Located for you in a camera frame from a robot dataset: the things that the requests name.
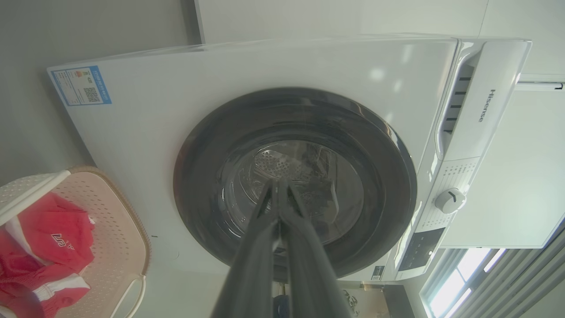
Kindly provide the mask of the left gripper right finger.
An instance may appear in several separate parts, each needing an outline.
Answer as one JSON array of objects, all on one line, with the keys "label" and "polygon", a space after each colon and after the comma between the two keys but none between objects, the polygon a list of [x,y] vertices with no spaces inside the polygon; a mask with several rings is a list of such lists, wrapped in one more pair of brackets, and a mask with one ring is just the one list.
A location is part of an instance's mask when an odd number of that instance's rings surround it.
[{"label": "left gripper right finger", "polygon": [[280,237],[287,253],[291,318],[352,318],[347,299],[298,191],[278,182]]}]

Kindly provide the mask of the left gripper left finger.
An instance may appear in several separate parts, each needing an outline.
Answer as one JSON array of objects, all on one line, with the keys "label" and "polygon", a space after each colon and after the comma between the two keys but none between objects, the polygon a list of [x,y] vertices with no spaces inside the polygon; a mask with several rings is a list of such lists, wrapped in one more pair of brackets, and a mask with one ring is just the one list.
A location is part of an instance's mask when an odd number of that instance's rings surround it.
[{"label": "left gripper left finger", "polygon": [[272,318],[279,186],[279,181],[270,180],[263,187],[211,318]]}]

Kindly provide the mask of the beige perforated plastic laundry basket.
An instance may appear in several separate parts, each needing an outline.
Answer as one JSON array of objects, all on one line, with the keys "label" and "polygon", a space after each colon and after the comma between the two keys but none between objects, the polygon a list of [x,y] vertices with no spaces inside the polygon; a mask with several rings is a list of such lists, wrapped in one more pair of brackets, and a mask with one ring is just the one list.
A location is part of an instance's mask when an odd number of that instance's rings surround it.
[{"label": "beige perforated plastic laundry basket", "polygon": [[94,261],[82,272],[91,290],[55,318],[134,318],[147,289],[150,242],[121,190],[96,167],[71,167],[0,186],[0,225],[47,193],[83,208],[93,219]]}]

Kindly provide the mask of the dark round washer door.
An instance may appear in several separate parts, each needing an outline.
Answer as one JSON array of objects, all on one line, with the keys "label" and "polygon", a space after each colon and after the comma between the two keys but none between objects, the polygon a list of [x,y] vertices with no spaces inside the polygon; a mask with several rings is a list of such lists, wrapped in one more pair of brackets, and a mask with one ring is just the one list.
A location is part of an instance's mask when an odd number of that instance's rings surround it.
[{"label": "dark round washer door", "polygon": [[265,185],[293,184],[337,277],[389,252],[408,226],[417,173],[393,129],[352,99],[272,88],[232,99],[186,138],[175,164],[178,213],[232,265]]}]

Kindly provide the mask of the black washer control display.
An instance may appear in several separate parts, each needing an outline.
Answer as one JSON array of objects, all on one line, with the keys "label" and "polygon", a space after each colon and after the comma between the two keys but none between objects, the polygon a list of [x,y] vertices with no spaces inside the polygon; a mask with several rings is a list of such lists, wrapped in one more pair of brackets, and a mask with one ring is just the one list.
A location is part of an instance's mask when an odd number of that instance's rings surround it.
[{"label": "black washer control display", "polygon": [[425,266],[437,247],[445,228],[415,233],[402,258],[399,271]]}]

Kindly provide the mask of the bright window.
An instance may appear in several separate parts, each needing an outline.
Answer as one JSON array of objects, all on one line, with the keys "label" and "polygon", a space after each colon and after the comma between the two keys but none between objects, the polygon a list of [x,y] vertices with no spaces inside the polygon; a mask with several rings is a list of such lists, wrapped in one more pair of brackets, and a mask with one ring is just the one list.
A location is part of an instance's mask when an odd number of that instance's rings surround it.
[{"label": "bright window", "polygon": [[506,251],[447,249],[419,293],[426,318],[452,318]]}]

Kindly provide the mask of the white washer dial knob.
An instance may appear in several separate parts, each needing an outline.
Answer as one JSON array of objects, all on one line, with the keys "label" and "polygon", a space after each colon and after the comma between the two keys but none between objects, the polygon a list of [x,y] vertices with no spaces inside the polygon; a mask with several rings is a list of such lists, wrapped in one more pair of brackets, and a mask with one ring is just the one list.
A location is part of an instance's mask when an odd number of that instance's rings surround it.
[{"label": "white washer dial knob", "polygon": [[444,215],[452,215],[460,210],[461,207],[465,205],[466,201],[467,197],[462,191],[451,188],[440,193],[440,195],[436,197],[434,205],[444,213]]}]

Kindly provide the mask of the white front-load washing machine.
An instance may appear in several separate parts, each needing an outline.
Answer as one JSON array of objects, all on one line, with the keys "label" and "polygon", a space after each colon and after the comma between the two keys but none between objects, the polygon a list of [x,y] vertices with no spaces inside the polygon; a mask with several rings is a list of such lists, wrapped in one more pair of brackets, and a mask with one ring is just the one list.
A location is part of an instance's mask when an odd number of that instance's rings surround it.
[{"label": "white front-load washing machine", "polygon": [[[232,42],[127,53],[48,70],[99,67],[112,103],[65,108],[95,165],[138,213],[162,272],[226,275],[230,267],[195,240],[173,193],[178,153],[208,114],[232,99],[272,88],[319,89],[367,107],[407,147],[417,185],[415,210],[398,242],[372,265],[339,278],[379,283],[428,269],[456,215],[444,215],[434,205],[436,197],[451,188],[468,193],[486,153],[453,161],[442,155],[474,72],[462,62],[467,55],[462,42],[502,39],[520,38],[380,34]],[[412,236],[441,228],[427,264],[399,271]]]}]

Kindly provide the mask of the red garment with white stripes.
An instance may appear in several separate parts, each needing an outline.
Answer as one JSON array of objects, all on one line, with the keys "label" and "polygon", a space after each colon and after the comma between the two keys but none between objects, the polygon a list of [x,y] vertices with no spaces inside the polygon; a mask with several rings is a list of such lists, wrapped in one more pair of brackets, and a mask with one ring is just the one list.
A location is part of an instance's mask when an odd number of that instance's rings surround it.
[{"label": "red garment with white stripes", "polygon": [[48,193],[0,226],[0,313],[54,318],[90,290],[80,273],[93,261],[94,222]]}]

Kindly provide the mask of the grey slatted blind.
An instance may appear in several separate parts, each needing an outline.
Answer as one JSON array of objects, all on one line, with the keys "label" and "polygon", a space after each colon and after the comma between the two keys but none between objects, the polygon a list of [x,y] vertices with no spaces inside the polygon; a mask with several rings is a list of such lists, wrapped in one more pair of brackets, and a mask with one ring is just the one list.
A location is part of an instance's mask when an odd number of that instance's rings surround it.
[{"label": "grey slatted blind", "polygon": [[565,279],[565,219],[543,248],[508,250],[452,318],[519,318]]}]

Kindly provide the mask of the white washer detergent drawer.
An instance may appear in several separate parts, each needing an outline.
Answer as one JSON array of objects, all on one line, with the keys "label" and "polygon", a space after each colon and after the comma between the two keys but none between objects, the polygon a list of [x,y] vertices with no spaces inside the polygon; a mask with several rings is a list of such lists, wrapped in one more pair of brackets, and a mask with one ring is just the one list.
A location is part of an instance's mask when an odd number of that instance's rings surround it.
[{"label": "white washer detergent drawer", "polygon": [[462,44],[467,50],[462,62],[474,70],[449,143],[442,146],[444,161],[482,157],[486,153],[532,42],[502,39]]}]

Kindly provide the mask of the blue energy label sticker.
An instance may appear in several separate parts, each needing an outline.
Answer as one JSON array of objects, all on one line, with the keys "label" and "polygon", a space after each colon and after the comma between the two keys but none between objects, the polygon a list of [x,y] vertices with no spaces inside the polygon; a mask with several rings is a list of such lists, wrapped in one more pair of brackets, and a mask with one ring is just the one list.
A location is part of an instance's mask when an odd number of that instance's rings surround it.
[{"label": "blue energy label sticker", "polygon": [[48,74],[66,107],[112,103],[98,66],[56,68]]}]

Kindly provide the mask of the white rod with black tip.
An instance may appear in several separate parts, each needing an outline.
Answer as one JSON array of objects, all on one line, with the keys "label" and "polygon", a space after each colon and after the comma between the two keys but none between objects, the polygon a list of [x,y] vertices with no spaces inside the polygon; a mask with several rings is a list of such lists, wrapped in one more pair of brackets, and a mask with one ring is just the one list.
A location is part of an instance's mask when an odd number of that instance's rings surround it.
[{"label": "white rod with black tip", "polygon": [[519,81],[514,90],[521,92],[563,92],[565,91],[563,82],[547,81]]}]

